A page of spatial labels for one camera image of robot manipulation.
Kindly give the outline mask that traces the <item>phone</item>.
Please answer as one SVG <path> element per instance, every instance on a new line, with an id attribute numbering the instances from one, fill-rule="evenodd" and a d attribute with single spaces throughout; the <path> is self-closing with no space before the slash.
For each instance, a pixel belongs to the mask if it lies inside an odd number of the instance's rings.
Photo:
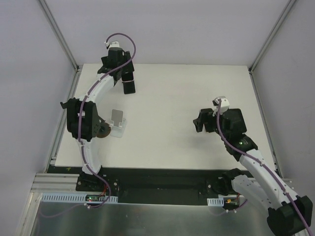
<path id="1" fill-rule="evenodd" d="M 122 74 L 122 82 L 129 83 L 134 81 L 133 72 Z"/>

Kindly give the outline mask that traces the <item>black folding phone stand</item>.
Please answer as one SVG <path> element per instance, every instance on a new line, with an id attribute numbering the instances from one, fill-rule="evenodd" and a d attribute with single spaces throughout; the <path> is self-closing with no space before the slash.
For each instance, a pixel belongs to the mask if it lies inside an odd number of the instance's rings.
<path id="1" fill-rule="evenodd" d="M 123 81 L 124 94 L 134 94 L 136 93 L 135 82 L 132 81 Z"/>

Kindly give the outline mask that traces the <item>black round-base clamp stand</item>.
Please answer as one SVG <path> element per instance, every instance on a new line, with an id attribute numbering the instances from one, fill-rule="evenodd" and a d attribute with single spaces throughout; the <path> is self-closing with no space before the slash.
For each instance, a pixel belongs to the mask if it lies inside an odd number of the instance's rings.
<path id="1" fill-rule="evenodd" d="M 65 109 L 67 109 L 68 102 L 65 102 L 65 103 L 60 102 L 60 105 L 61 105 L 62 109 L 65 110 Z"/>

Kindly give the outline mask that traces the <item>round brown-base phone stand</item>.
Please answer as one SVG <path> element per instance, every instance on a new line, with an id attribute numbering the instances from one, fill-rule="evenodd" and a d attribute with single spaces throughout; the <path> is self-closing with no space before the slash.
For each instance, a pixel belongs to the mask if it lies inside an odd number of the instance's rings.
<path id="1" fill-rule="evenodd" d="M 107 137 L 111 132 L 111 127 L 108 123 L 106 122 L 101 122 L 99 124 L 99 131 L 96 135 L 97 138 L 105 138 Z"/>

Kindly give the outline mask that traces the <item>white phone stand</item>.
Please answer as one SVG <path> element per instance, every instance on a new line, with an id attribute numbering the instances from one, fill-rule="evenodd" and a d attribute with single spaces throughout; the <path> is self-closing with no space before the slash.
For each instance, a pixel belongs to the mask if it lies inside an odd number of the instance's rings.
<path id="1" fill-rule="evenodd" d="M 109 126 L 111 128 L 110 135 L 112 137 L 123 137 L 126 128 L 126 119 L 122 110 L 112 109 Z"/>

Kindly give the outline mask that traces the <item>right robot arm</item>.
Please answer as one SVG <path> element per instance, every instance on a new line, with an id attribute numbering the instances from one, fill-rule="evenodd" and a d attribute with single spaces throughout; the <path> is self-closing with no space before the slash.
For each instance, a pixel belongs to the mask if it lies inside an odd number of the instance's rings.
<path id="1" fill-rule="evenodd" d="M 193 124 L 197 132 L 217 133 L 225 148 L 245 167 L 256 182 L 241 170 L 225 172 L 213 185 L 221 195 L 234 192 L 244 196 L 266 215 L 267 224 L 276 236 L 311 236 L 313 203 L 299 196 L 278 174 L 271 170 L 256 143 L 246 135 L 246 125 L 240 109 L 216 112 L 202 109 Z"/>

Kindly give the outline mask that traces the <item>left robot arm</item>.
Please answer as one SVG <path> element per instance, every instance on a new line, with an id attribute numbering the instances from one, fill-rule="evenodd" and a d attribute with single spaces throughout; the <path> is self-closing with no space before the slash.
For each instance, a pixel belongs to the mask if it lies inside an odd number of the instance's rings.
<path id="1" fill-rule="evenodd" d="M 104 183 L 102 164 L 98 156 L 99 138 L 110 133 L 122 133 L 125 128 L 123 112 L 119 111 L 119 121 L 106 122 L 97 110 L 97 103 L 122 81 L 124 94 L 136 92 L 134 67 L 129 51 L 120 46 L 109 46 L 108 55 L 102 57 L 102 67 L 97 72 L 96 82 L 79 98 L 71 98 L 61 106 L 66 110 L 67 130 L 77 141 L 82 156 L 82 170 L 76 183 L 77 191 L 101 191 L 107 189 Z"/>

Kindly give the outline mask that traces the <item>right controller board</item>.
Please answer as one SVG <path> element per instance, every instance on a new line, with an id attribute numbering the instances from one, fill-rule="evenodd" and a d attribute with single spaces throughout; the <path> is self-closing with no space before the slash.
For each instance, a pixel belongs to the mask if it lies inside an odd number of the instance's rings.
<path id="1" fill-rule="evenodd" d="M 239 197 L 218 197 L 218 198 L 207 198 L 207 205 L 210 207 L 223 207 L 227 204 L 238 205 Z"/>

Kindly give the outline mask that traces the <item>controller board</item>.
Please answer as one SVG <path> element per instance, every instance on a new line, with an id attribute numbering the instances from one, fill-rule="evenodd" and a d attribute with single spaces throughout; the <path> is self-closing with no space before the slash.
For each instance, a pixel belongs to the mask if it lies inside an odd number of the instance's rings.
<path id="1" fill-rule="evenodd" d="M 238 205 L 239 197 L 218 197 L 218 198 L 207 198 L 207 205 L 210 207 L 223 207 L 227 204 Z"/>
<path id="2" fill-rule="evenodd" d="M 69 193 L 44 193 L 42 202 L 50 203 L 76 203 L 76 204 L 101 204 L 107 196 L 88 195 L 88 194 L 69 194 Z"/>

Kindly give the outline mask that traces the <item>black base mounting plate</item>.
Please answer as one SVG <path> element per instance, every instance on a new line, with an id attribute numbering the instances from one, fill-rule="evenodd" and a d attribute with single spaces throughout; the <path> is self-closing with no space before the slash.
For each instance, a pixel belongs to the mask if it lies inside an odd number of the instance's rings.
<path id="1" fill-rule="evenodd" d="M 99 175 L 83 173 L 79 167 L 48 168 L 50 174 L 75 174 L 75 191 L 87 193 L 86 202 L 95 205 L 111 198 L 123 204 L 205 206 L 208 199 L 237 197 L 231 181 L 252 172 L 232 170 L 178 170 L 101 168 Z"/>

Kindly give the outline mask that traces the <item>left controller board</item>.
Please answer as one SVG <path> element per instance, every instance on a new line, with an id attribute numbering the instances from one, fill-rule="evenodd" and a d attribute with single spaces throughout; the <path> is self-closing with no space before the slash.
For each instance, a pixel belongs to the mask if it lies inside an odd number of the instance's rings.
<path id="1" fill-rule="evenodd" d="M 88 195 L 88 194 L 69 194 L 69 193 L 44 193 L 42 202 L 50 203 L 76 203 L 76 204 L 101 204 L 107 196 Z"/>

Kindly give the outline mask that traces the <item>aluminium frame post left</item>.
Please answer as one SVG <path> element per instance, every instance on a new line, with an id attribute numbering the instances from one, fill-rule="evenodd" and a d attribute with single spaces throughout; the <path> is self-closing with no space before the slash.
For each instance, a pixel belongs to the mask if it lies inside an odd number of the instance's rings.
<path id="1" fill-rule="evenodd" d="M 66 39 L 65 39 L 65 37 L 64 37 L 64 35 L 63 35 L 59 25 L 58 25 L 53 13 L 52 13 L 47 1 L 46 0 L 37 0 L 36 2 L 39 4 L 48 24 L 50 25 L 58 43 L 60 44 L 63 52 L 65 53 L 67 59 L 69 60 L 71 66 L 73 67 L 75 72 L 78 72 L 80 69 L 80 66 L 77 63 L 77 61 L 76 61 L 76 59 L 75 59 L 67 41 L 66 41 Z"/>

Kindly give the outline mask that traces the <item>aluminium frame post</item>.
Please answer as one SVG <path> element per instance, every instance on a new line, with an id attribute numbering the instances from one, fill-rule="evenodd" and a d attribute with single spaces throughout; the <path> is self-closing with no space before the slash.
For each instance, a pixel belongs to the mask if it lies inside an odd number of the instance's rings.
<path id="1" fill-rule="evenodd" d="M 53 13 L 52 13 L 47 1 L 46 0 L 37 0 L 36 2 L 39 4 L 48 24 L 50 25 L 58 43 L 60 44 L 63 52 L 65 53 L 67 59 L 69 60 L 71 66 L 73 67 L 75 72 L 78 72 L 80 69 L 80 66 L 77 63 L 77 61 L 76 61 L 76 59 L 75 59 L 67 41 L 66 41 L 66 39 L 65 39 L 65 37 L 64 37 L 64 35 L 63 35 L 59 25 L 58 25 Z"/>
<path id="2" fill-rule="evenodd" d="M 285 4 L 283 10 L 281 11 L 279 17 L 277 18 L 275 24 L 273 25 L 271 31 L 269 32 L 267 38 L 265 39 L 264 43 L 262 44 L 261 48 L 258 51 L 258 54 L 254 58 L 254 61 L 252 64 L 249 66 L 249 74 L 251 75 L 255 69 L 257 68 L 259 62 L 263 58 L 264 54 L 267 52 L 267 49 L 271 45 L 272 41 L 275 39 L 277 36 L 279 30 L 285 23 L 286 19 L 289 17 L 289 14 L 293 10 L 294 6 L 298 0 L 288 0 L 287 3 Z"/>

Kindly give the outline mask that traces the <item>aluminium frame post right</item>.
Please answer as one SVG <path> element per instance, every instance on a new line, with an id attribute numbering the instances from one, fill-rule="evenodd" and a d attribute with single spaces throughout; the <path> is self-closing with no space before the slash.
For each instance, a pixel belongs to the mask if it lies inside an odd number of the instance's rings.
<path id="1" fill-rule="evenodd" d="M 269 32 L 267 38 L 265 39 L 264 43 L 262 44 L 261 48 L 258 51 L 258 54 L 254 58 L 254 61 L 252 64 L 249 66 L 249 74 L 251 75 L 255 69 L 257 68 L 259 62 L 263 58 L 264 54 L 267 52 L 267 49 L 271 45 L 272 41 L 275 39 L 277 36 L 279 30 L 285 23 L 286 19 L 289 17 L 289 14 L 293 10 L 294 6 L 298 0 L 288 0 L 287 3 L 285 4 L 283 10 L 281 11 L 279 17 L 277 18 L 275 24 L 273 25 L 271 31 Z"/>

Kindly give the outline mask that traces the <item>aluminium front rail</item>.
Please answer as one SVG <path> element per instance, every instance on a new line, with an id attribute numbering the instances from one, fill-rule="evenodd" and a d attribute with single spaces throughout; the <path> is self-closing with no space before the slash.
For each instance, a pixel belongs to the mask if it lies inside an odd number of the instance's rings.
<path id="1" fill-rule="evenodd" d="M 107 173 L 102 180 L 93 177 L 81 177 L 76 174 L 37 174 L 32 184 L 32 190 L 82 192 L 97 194 L 111 192 L 114 196 L 122 196 L 134 189 L 140 190 L 196 190 L 201 195 L 218 194 L 214 188 L 220 188 L 221 177 L 218 172 L 209 173 L 184 173 L 161 172 L 161 170 L 136 170 L 128 169 L 126 172 Z"/>

